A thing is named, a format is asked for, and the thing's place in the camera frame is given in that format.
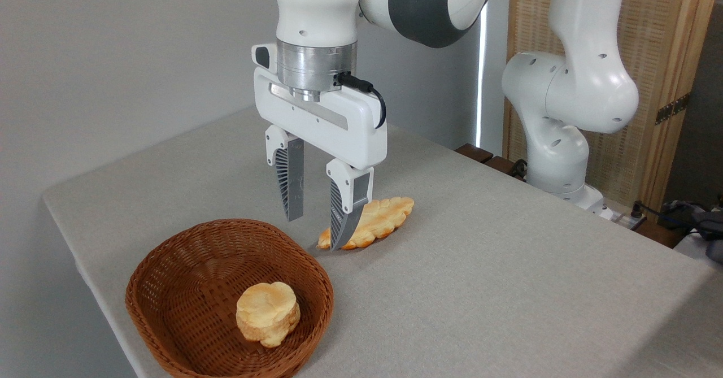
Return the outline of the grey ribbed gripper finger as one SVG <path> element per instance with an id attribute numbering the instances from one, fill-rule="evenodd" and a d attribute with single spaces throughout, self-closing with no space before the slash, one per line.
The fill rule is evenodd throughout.
<path id="1" fill-rule="evenodd" d="M 374 168 L 357 170 L 340 159 L 327 164 L 330 177 L 330 249 L 347 244 L 357 229 L 362 211 L 372 200 Z"/>
<path id="2" fill-rule="evenodd" d="M 304 215 L 304 146 L 297 136 L 276 125 L 265 132 L 269 166 L 275 169 L 287 221 Z"/>

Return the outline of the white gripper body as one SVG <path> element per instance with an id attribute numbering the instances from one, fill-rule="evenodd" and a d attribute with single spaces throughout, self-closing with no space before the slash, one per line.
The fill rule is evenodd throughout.
<path id="1" fill-rule="evenodd" d="M 318 102 L 292 97 L 278 77 L 255 69 L 255 100 L 261 118 L 357 169 L 387 157 L 387 126 L 377 128 L 380 103 L 355 89 L 326 92 Z"/>

